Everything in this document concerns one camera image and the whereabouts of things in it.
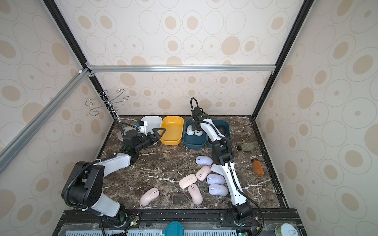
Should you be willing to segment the yellow storage box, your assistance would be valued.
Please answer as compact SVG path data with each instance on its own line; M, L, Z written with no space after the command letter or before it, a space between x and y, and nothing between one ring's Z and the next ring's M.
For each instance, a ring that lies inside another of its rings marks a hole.
M164 145L176 146L179 145L183 135L184 119L178 116L167 116L162 120L161 128L166 131L160 141Z

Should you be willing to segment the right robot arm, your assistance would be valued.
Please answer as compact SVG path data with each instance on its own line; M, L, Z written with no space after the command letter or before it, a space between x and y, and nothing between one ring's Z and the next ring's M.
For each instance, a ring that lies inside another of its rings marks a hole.
M226 181L231 198L232 214L238 225L244 225L252 216L251 202L243 193L234 166L234 151L231 140L223 135L202 108L193 107L192 126L204 131L212 142L212 171L221 174Z

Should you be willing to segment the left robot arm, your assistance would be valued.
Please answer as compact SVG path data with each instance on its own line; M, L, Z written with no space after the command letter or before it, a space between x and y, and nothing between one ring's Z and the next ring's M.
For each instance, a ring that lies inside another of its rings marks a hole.
M62 199L69 207L90 210L99 215L121 217L121 204L107 197L103 191L103 179L123 168L133 165L139 152L157 143L165 134L165 128L154 128L143 134L136 129L123 134L121 150L106 159L77 162L62 190Z

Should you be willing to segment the black mouse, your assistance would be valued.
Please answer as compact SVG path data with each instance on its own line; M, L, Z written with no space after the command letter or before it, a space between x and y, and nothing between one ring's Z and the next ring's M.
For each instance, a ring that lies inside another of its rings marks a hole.
M223 135L226 134L226 128L225 128L225 126L223 126L223 125L219 125L219 126L217 126L217 129L218 129L218 131L219 131L220 133L222 133Z

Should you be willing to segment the white storage box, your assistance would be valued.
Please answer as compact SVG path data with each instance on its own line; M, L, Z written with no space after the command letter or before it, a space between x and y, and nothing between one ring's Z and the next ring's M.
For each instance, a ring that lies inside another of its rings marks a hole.
M153 133L153 128L161 128L162 118L158 116L144 116L141 121L148 123L147 132Z

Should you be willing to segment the white mouse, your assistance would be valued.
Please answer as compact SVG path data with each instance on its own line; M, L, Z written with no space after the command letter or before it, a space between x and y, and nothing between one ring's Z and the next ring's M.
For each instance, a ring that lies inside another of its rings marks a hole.
M202 130L196 130L195 131L195 135L196 136L202 136L203 135L203 131Z
M192 130L192 125L187 127L186 134L190 136L195 134L195 131Z

